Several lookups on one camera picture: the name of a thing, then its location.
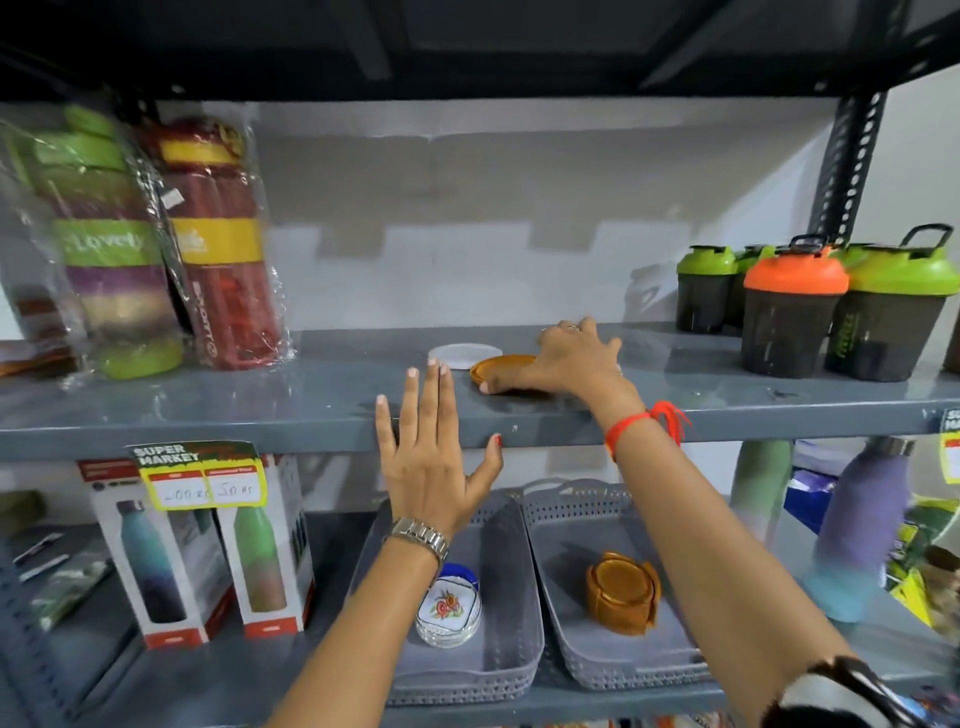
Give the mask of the person's left hand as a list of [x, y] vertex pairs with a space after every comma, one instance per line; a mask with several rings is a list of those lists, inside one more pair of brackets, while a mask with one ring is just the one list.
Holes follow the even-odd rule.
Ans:
[[459, 415], [450, 368], [439, 364], [438, 431], [436, 444], [417, 444], [419, 399], [423, 370], [410, 368], [404, 378], [397, 424], [397, 453], [389, 468], [381, 468], [393, 518], [410, 517], [439, 530], [452, 541], [485, 499], [468, 499], [460, 443]]

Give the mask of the person's right hand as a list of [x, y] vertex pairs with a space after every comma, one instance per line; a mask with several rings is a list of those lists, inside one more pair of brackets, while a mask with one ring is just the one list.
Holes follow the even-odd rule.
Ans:
[[620, 370], [621, 339], [602, 340], [593, 318], [547, 327], [538, 345], [534, 363], [511, 369], [535, 371], [535, 392], [576, 398], [604, 431], [646, 410], [637, 388]]

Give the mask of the round brown coaster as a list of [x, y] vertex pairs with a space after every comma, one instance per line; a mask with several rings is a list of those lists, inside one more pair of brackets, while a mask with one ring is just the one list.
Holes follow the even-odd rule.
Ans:
[[483, 359], [469, 370], [471, 381], [480, 387], [490, 377], [512, 369], [527, 367], [536, 361], [532, 354], [501, 354]]

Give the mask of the person's left forearm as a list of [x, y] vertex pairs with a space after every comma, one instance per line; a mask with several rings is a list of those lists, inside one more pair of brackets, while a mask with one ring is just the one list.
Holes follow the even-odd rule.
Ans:
[[387, 539], [264, 728], [378, 728], [438, 565], [428, 547]]

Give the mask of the person's right forearm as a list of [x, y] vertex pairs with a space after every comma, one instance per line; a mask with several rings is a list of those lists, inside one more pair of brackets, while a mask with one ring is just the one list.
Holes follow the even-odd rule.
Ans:
[[852, 655], [791, 573], [653, 418], [621, 419], [614, 453], [687, 631], [754, 728], [789, 683]]

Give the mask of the round white coaster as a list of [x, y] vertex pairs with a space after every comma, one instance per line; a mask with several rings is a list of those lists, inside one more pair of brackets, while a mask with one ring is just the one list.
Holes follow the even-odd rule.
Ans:
[[503, 355], [503, 351], [492, 345], [479, 343], [452, 343], [431, 348], [428, 360], [445, 364], [450, 370], [469, 371], [479, 362]]

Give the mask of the silver metal wristwatch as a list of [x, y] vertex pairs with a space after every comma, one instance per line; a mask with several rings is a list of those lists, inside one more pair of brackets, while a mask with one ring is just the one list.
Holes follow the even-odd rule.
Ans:
[[440, 530], [421, 520], [410, 516], [397, 518], [392, 522], [384, 540], [389, 538], [400, 539], [425, 548], [435, 557], [440, 570], [447, 563], [450, 541]]

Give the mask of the grey plastic basket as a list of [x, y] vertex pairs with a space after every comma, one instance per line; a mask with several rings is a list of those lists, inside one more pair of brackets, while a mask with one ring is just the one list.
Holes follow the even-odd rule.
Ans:
[[[576, 479], [525, 489], [519, 501], [562, 660], [581, 687], [609, 692], [713, 680], [623, 484]], [[660, 578], [665, 595], [643, 636], [618, 635], [589, 615], [587, 570], [605, 552], [648, 562]]]
[[455, 537], [445, 564], [479, 579], [483, 617], [465, 645], [440, 649], [422, 642], [415, 622], [393, 674], [389, 707], [501, 702], [531, 687], [545, 649], [536, 570], [522, 508], [495, 491]]

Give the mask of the white floral coaster set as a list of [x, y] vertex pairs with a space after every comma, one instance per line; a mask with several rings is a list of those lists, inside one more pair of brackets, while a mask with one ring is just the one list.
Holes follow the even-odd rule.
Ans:
[[427, 646], [452, 650], [470, 641], [483, 618], [479, 579], [462, 564], [445, 564], [418, 607], [414, 629]]

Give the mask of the grey metal shelf rack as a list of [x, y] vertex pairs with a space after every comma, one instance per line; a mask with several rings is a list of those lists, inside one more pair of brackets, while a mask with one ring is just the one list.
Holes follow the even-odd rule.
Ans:
[[[123, 102], [266, 102], [327, 113], [482, 113], [544, 105], [651, 120], [693, 112], [831, 109], [866, 119], [868, 96], [960, 64], [960, 0], [0, 0], [0, 101], [106, 89]], [[388, 325], [309, 334], [278, 369], [159, 383], [44, 385], [0, 404], [7, 462], [108, 457], [164, 435], [242, 441], [296, 455], [375, 445], [388, 384]], [[370, 355], [360, 344], [376, 344]]]

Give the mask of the boxed green orange gradient bottle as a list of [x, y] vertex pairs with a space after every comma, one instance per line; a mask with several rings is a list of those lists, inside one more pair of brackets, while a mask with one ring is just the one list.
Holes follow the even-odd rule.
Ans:
[[216, 510], [248, 639], [304, 632], [316, 592], [297, 457], [261, 461], [265, 502]]

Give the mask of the brown coaster set in holder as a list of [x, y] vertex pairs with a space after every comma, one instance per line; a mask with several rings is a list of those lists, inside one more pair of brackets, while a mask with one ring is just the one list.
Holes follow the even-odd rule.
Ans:
[[586, 570], [586, 611], [596, 623], [618, 635], [643, 636], [654, 629], [663, 595], [661, 577], [649, 561], [605, 551]]

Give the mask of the yellow green price label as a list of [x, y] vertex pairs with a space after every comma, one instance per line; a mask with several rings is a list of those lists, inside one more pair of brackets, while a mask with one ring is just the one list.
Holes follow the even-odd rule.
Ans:
[[938, 453], [944, 482], [960, 488], [960, 408], [942, 413]]
[[267, 503], [264, 461], [242, 441], [180, 441], [126, 448], [158, 511], [260, 507]]

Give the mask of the small green lid shaker bottle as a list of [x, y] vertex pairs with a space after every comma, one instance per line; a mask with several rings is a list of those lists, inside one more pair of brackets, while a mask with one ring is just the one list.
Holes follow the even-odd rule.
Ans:
[[724, 325], [741, 332], [746, 310], [745, 280], [749, 271], [761, 260], [773, 257], [773, 245], [749, 245], [735, 256], [736, 270], [726, 298]]
[[849, 271], [869, 256], [872, 247], [873, 244], [868, 242], [851, 242], [837, 239], [831, 243], [828, 257], [837, 261], [845, 271]]
[[676, 329], [687, 334], [720, 334], [738, 273], [734, 250], [722, 246], [692, 246], [678, 261], [676, 272]]

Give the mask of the red yellow bottle in wrap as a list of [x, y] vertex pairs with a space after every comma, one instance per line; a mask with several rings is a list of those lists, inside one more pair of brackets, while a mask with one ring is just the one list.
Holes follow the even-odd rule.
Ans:
[[248, 371], [286, 358], [288, 337], [267, 264], [261, 186], [246, 134], [200, 115], [151, 124], [139, 136], [158, 175], [157, 198], [200, 362]]

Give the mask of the boxed blue gradient bottle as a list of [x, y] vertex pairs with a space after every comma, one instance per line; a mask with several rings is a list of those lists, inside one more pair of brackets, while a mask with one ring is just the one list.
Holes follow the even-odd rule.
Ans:
[[157, 509], [128, 460], [77, 467], [147, 648], [208, 643], [235, 601], [213, 511]]

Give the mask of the green gradient steel bottle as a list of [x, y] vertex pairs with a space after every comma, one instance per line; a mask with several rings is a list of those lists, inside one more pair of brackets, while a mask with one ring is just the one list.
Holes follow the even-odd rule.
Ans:
[[750, 440], [740, 446], [729, 506], [764, 546], [774, 540], [793, 472], [793, 440]]

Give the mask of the orange lid shaker bottle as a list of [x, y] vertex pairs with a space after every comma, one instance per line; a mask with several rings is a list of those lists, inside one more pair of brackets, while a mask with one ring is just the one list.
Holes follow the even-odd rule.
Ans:
[[813, 377], [849, 275], [822, 233], [795, 236], [762, 257], [744, 280], [741, 364], [768, 378]]

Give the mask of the green purple bottle in wrap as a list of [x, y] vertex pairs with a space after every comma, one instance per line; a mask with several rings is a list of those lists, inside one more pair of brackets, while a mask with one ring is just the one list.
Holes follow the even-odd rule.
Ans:
[[0, 110], [0, 189], [47, 261], [81, 365], [118, 382], [186, 358], [149, 183], [112, 116], [76, 103]]

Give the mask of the clear wrapped green packet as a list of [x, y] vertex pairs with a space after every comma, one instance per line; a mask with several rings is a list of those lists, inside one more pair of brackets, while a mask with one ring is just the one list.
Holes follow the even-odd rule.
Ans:
[[51, 632], [110, 574], [114, 560], [102, 550], [85, 550], [61, 559], [30, 599], [38, 627]]

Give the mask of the purple blue gradient steel bottle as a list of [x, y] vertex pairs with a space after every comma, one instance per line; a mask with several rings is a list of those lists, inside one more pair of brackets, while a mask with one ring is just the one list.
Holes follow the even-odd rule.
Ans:
[[910, 501], [914, 438], [873, 436], [843, 469], [801, 585], [830, 620], [859, 623], [886, 583], [886, 565]]

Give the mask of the large green lid shaker bottle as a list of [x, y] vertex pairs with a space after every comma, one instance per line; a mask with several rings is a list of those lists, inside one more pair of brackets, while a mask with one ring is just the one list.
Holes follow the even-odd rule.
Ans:
[[951, 224], [912, 227], [897, 244], [871, 243], [846, 271], [834, 310], [825, 370], [864, 382], [901, 383], [913, 374], [960, 272], [947, 257]]

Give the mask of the black white sleeve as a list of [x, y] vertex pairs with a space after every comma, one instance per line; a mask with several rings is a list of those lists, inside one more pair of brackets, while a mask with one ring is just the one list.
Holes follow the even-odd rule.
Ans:
[[764, 711], [759, 728], [931, 728], [857, 658], [811, 666]]

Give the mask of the yellow green packets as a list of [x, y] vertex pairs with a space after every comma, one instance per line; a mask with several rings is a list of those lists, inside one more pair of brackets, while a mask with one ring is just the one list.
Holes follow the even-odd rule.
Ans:
[[960, 499], [913, 497], [886, 564], [887, 592], [960, 646], [960, 552], [937, 543], [960, 516]]

